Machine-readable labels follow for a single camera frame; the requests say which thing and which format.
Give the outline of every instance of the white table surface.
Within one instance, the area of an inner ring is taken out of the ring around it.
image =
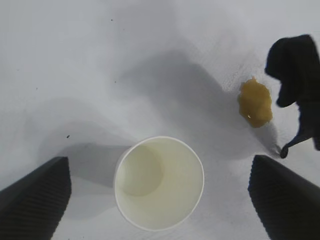
[[[54,156],[70,158],[72,196],[53,240],[266,240],[247,187],[254,154],[296,134],[298,110],[272,105],[252,129],[238,114],[241,82],[264,74],[279,38],[320,42],[318,0],[1,0],[0,189]],[[146,232],[111,189],[121,148],[168,135],[205,171],[203,197],[178,227]],[[320,185],[311,141],[283,164]]]

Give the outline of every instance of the paper cup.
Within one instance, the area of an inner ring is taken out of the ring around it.
[[[157,136],[120,157],[113,184],[125,219],[140,229],[160,231],[175,227],[194,211],[204,189],[204,169],[187,144]]]

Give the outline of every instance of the cup rim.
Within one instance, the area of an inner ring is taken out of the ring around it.
[[[146,143],[146,142],[149,142],[151,140],[154,140],[154,139],[170,139],[170,140],[173,140],[173,141],[176,141],[180,144],[182,144],[184,147],[186,147],[187,149],[189,149],[192,154],[195,156],[195,158],[198,160],[199,164],[200,164],[200,167],[201,167],[201,172],[202,172],[202,186],[201,186],[201,191],[200,191],[200,194],[198,196],[198,200],[196,201],[195,205],[193,206],[192,210],[188,213],[187,216],[185,216],[183,219],[181,219],[180,221],[178,221],[177,223],[175,223],[174,225],[172,226],[168,226],[168,227],[165,227],[165,228],[160,228],[160,229],[150,229],[150,228],[146,228],[146,227],[143,227],[143,226],[140,226],[138,225],[137,223],[135,223],[134,221],[130,220],[126,215],[125,213],[122,211],[120,205],[119,205],[119,201],[118,201],[118,197],[117,197],[117,193],[116,193],[116,178],[117,178],[117,173],[118,173],[118,170],[119,170],[119,167],[120,165],[122,164],[122,162],[126,159],[126,157],[135,149],[137,148],[138,146]],[[132,147],[130,147],[127,151],[125,151],[119,158],[117,164],[116,164],[116,168],[115,168],[115,173],[114,173],[114,177],[113,177],[113,189],[114,189],[114,197],[115,197],[115,202],[116,202],[116,206],[117,208],[119,209],[121,215],[129,222],[131,223],[132,225],[134,225],[135,227],[139,228],[139,229],[142,229],[142,230],[145,230],[145,231],[148,231],[148,232],[159,232],[159,231],[164,231],[164,230],[170,230],[170,229],[173,229],[175,228],[176,226],[180,225],[182,222],[184,222],[187,218],[190,217],[190,215],[194,212],[194,210],[196,209],[196,207],[198,206],[199,202],[200,202],[200,199],[203,195],[203,191],[204,191],[204,187],[205,187],[205,172],[204,172],[204,166],[200,160],[200,158],[198,157],[198,155],[196,154],[196,152],[188,145],[186,144],[185,142],[177,139],[177,138],[174,138],[174,137],[171,137],[171,136],[163,136],[163,135],[160,135],[160,136],[153,136],[153,137],[148,137],[140,142],[138,142],[137,144],[133,145]]]

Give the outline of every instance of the sticky substance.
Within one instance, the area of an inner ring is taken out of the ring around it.
[[[241,85],[238,103],[240,115],[253,128],[260,128],[273,118],[270,92],[254,76]]]

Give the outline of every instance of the black object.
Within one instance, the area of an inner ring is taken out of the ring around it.
[[[270,157],[253,159],[248,187],[272,240],[320,239],[320,188]]]
[[[312,38],[278,40],[269,51],[265,72],[281,82],[277,105],[285,108],[296,102],[300,111],[299,130],[282,148],[281,158],[287,157],[290,147],[310,138],[320,151],[320,60]]]
[[[70,196],[68,158],[53,158],[0,191],[0,240],[50,240]]]

